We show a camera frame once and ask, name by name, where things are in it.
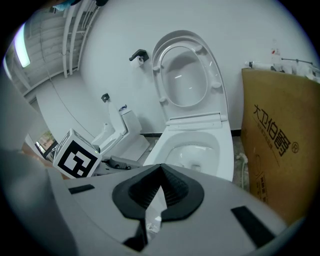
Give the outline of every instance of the window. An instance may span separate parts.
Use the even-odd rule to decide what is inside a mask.
[[[41,153],[44,159],[53,163],[55,152],[58,147],[58,142],[55,140],[54,136],[48,130],[46,131],[35,143],[35,146]]]

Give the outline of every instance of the toilet lid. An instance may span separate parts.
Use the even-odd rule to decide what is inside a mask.
[[[115,133],[125,135],[127,132],[125,123],[119,111],[116,109],[116,106],[112,102],[109,103],[109,116]]]
[[[218,64],[208,45],[195,33],[165,35],[152,53],[153,81],[168,122],[220,114],[228,120],[228,101]]]

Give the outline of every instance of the white wall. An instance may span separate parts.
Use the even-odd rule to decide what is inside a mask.
[[[65,78],[63,74],[44,82],[36,89],[42,116],[58,143],[70,128],[92,141],[108,122],[108,112],[97,107],[97,100],[86,89],[79,72]]]
[[[273,39],[283,58],[318,61],[304,31],[276,1],[109,0],[90,32],[81,74],[96,99],[109,93],[118,108],[132,108],[143,133],[162,132],[165,123],[151,60],[133,69],[129,57],[145,49],[151,58],[158,40],[175,30],[198,34],[213,52],[224,79],[232,130],[242,125],[245,61],[270,63]]]

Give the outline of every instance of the cardboard box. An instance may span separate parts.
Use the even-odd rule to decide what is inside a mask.
[[[91,177],[101,162],[94,146],[74,129],[70,129],[56,149],[53,166],[67,177]]]
[[[306,215],[320,181],[320,84],[248,68],[242,79],[250,193],[290,225]]]

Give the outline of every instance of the toilet paper holder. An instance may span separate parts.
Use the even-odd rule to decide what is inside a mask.
[[[129,58],[129,61],[132,62],[137,56],[140,56],[140,58],[143,59],[143,62],[146,62],[147,60],[149,60],[147,51],[139,49]]]
[[[110,99],[110,96],[109,96],[108,93],[105,93],[104,95],[101,96],[101,100],[102,100],[104,103],[106,103],[107,100],[109,100],[109,99]]]

